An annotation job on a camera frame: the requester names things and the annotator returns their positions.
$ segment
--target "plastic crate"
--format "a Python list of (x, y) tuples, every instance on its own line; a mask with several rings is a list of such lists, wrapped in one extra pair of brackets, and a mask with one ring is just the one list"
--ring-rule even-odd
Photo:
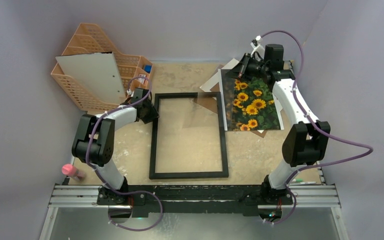
[[(102, 52), (113, 52), (120, 73), (120, 80), (125, 90), (128, 88), (130, 79), (139, 76), (139, 74), (145, 75), (150, 80), (152, 79), (154, 74), (152, 62), (143, 56), (127, 55), (118, 51), (97, 24), (80, 23), (62, 55)], [(152, 66), (150, 73), (143, 70), (146, 65)], [(73, 77), (65, 75), (58, 63), (53, 68), (51, 76), (81, 110), (107, 111), (116, 108), (120, 104), (101, 101), (93, 93), (82, 87)], [(137, 87), (149, 89), (147, 81), (142, 84), (135, 80), (130, 89), (134, 90)]]

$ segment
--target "sunflower picture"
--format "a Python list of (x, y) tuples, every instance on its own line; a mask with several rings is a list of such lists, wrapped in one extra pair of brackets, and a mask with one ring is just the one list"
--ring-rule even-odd
[(229, 78), (226, 77), (227, 71), (221, 70), (227, 130), (281, 129), (273, 95), (263, 80)]

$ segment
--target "blue object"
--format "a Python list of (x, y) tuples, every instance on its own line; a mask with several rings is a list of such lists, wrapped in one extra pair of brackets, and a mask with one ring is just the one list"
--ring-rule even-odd
[(152, 69), (152, 66), (151, 65), (145, 65), (145, 67), (143, 68), (143, 70), (145, 70), (145, 72), (147, 73), (151, 73), (151, 69)]

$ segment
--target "white board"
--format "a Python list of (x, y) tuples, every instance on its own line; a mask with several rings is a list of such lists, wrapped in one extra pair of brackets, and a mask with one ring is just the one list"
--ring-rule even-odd
[(102, 102), (124, 102), (125, 90), (112, 52), (55, 57), (65, 75), (73, 77)]

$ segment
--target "white wall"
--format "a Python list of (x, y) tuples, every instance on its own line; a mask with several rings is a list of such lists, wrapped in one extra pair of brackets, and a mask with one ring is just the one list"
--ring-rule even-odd
[[(384, 0), (331, 0), (304, 46), (298, 84), (332, 133), (374, 146), (324, 169), (336, 183), (350, 239), (384, 240)], [(364, 149), (329, 141), (324, 162)]]
[[(66, 0), (79, 22), (97, 23), (126, 54), (150, 60), (228, 61), (251, 50), (251, 40), (271, 30), (304, 42), (328, 0)], [(277, 33), (268, 42), (298, 54)]]
[(0, 239), (38, 239), (80, 111), (50, 72), (77, 23), (58, 0), (0, 0)]

